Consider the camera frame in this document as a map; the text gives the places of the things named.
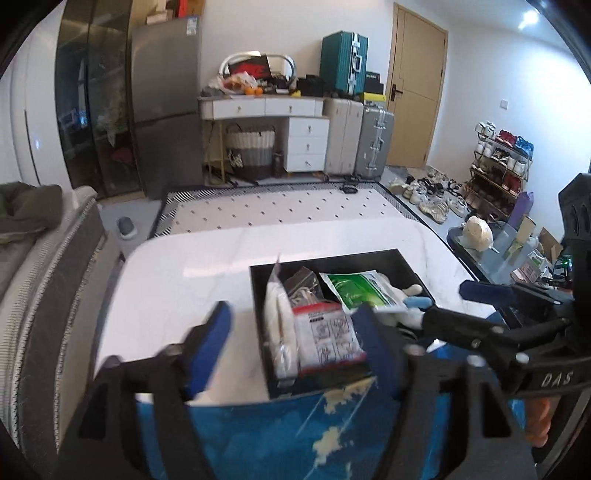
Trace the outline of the person right hand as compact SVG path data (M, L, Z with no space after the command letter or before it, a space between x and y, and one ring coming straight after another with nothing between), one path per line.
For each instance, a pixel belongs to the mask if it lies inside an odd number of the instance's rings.
M533 447L542 448L548 441L551 428L551 402L548 398L528 399L525 407L526 437Z

